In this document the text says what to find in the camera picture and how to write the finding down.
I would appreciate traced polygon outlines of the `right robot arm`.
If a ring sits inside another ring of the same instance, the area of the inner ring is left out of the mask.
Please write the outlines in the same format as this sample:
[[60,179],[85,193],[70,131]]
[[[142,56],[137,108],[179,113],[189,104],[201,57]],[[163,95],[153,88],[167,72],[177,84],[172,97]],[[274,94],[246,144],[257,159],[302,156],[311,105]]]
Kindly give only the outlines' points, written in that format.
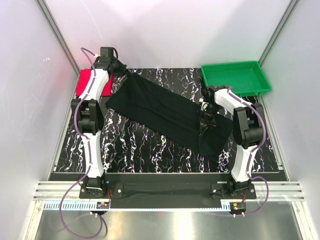
[[213,189],[211,194],[214,197],[242,199],[251,191],[254,157],[267,137],[264,107],[235,95],[231,87],[225,85],[205,86],[202,95],[199,100],[199,135],[202,137],[218,126],[218,109],[224,108],[232,115],[232,135],[237,144],[235,162],[227,182],[219,190]]

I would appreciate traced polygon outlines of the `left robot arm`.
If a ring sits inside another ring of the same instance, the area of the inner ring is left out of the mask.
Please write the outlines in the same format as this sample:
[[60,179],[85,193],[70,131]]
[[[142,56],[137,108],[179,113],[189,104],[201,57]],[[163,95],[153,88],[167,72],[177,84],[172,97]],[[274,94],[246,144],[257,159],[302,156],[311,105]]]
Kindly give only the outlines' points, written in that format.
[[99,99],[111,76],[121,75],[125,71],[126,66],[118,57],[103,53],[97,55],[83,91],[78,98],[71,101],[74,127],[84,146],[85,175],[81,178],[81,190],[97,198],[103,198],[110,193],[101,160],[100,137],[104,116]]

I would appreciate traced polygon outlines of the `black t shirt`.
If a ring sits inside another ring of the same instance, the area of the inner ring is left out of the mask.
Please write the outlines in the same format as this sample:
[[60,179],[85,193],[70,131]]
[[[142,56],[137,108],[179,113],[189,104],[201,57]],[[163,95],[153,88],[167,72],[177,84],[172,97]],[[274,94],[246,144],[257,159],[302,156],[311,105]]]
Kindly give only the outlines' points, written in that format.
[[213,161],[229,139],[233,122],[217,114],[200,135],[200,106],[136,73],[127,74],[105,106]]

